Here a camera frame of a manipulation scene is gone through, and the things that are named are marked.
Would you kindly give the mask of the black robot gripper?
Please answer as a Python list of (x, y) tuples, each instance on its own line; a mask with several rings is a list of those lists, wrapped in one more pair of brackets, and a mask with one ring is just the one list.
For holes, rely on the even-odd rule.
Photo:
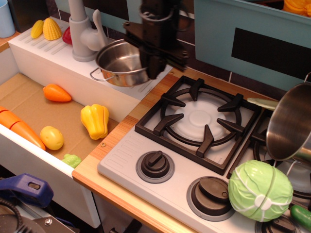
[(140, 63), (147, 69), (149, 79), (154, 80), (166, 65), (181, 71), (186, 69), (188, 52), (177, 40), (181, 0), (143, 0), (139, 8), (141, 23), (123, 24), (125, 41), (137, 47)]

